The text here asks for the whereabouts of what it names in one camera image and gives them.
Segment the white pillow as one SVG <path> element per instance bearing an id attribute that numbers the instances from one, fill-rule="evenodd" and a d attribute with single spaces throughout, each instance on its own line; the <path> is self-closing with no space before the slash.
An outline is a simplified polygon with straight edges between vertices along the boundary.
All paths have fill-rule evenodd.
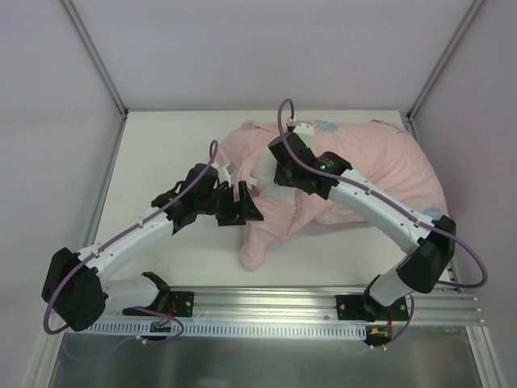
<path id="1" fill-rule="evenodd" d="M 265 149 L 250 174 L 247 183 L 259 194 L 268 198 L 295 204 L 296 189 L 279 186 L 274 182 L 277 161 L 268 149 Z"/>

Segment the purple Elsa print pillowcase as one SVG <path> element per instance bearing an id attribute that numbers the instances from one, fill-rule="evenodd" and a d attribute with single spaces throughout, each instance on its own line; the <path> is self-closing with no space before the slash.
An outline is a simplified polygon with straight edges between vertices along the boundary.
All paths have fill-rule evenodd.
<path id="1" fill-rule="evenodd" d="M 380 190 L 429 217 L 438 219 L 448 214 L 443 189 L 433 167 L 403 128 L 380 120 L 360 124 L 306 122 L 315 128 L 315 139 L 310 147 L 315 155 L 326 151 L 339 155 Z M 278 135 L 276 124 L 248 120 L 222 141 L 216 162 L 233 162 L 232 181 L 247 183 L 259 157 Z M 263 264 L 270 243 L 296 233 L 311 221 L 332 225 L 363 220 L 350 209 L 298 189 L 294 205 L 259 195 L 253 188 L 251 192 L 264 216 L 262 222 L 246 225 L 243 232 L 240 259 L 252 271 Z"/>

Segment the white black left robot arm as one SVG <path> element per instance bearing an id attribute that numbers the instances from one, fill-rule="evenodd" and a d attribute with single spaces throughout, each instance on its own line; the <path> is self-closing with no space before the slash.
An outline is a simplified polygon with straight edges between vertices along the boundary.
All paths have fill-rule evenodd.
<path id="1" fill-rule="evenodd" d="M 154 272 L 115 280 L 137 253 L 160 238 L 173 236 L 199 216 L 219 226 L 263 221 L 246 182 L 232 184 L 230 166 L 196 164 L 187 177 L 151 201 L 125 230 L 106 242 L 73 252 L 64 247 L 49 265 L 42 289 L 48 312 L 73 331 L 91 327 L 102 315 L 160 315 L 180 310 L 170 286 Z"/>

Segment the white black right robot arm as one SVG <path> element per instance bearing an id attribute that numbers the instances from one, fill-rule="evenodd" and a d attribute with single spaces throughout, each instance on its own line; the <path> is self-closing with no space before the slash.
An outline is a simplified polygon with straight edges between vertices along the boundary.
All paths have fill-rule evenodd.
<path id="1" fill-rule="evenodd" d="M 455 253 L 455 222 L 435 220 L 403 205 L 370 183 L 346 159 L 326 151 L 315 156 L 293 133 L 268 145 L 277 162 L 275 183 L 300 189 L 343 206 L 391 238 L 404 258 L 375 277 L 363 293 L 346 303 L 345 311 L 357 320 L 375 322 L 400 298 L 412 292 L 430 293 Z"/>

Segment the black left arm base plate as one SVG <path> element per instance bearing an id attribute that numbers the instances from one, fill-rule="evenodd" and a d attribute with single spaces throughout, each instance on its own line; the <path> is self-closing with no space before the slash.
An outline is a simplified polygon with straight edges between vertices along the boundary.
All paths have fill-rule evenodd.
<path id="1" fill-rule="evenodd" d="M 162 290 L 148 306 L 123 309 L 126 316 L 150 316 L 190 318 L 193 314 L 195 294 L 189 291 Z"/>

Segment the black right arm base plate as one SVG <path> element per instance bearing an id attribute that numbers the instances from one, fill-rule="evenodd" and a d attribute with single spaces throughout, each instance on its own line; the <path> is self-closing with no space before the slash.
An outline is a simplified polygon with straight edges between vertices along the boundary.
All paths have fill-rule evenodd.
<path id="1" fill-rule="evenodd" d="M 365 295 L 336 295 L 336 314 L 341 321 L 403 322 L 409 318 L 409 308 L 405 298 L 398 298 L 389 306 L 383 306 Z"/>

